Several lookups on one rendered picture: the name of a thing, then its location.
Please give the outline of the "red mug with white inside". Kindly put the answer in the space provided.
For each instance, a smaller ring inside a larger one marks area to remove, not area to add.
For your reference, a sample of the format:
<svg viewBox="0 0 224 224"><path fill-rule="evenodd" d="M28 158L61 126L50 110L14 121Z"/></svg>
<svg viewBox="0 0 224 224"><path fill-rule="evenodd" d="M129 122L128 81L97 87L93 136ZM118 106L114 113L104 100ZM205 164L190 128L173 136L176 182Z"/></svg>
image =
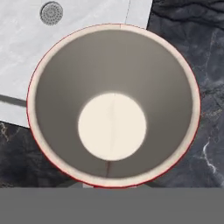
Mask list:
<svg viewBox="0 0 224 224"><path fill-rule="evenodd" d="M31 133L61 171L92 186L153 180L187 152L200 91L181 53L153 32L99 24L56 43L27 93Z"/></svg>

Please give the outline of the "white marble sink basin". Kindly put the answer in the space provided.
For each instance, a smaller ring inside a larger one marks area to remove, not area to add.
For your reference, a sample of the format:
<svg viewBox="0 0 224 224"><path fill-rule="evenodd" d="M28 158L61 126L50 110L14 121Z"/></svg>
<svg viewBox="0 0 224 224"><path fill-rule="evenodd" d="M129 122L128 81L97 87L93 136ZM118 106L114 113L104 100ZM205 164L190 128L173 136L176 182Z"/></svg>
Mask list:
<svg viewBox="0 0 224 224"><path fill-rule="evenodd" d="M44 24L40 9L57 2L63 17ZM0 122L28 125L26 94L35 67L66 35L90 25L145 28L153 0L0 0Z"/></svg>

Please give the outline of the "round metal sink drain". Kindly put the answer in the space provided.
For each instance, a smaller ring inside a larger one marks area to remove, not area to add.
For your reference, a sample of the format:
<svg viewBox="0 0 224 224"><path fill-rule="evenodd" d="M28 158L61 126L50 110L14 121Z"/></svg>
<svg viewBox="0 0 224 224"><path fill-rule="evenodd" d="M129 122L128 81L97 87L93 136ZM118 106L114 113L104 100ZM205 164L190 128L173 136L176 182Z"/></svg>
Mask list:
<svg viewBox="0 0 224 224"><path fill-rule="evenodd" d="M63 8L57 2L47 2L41 7L39 15L45 25L56 25L63 17Z"/></svg>

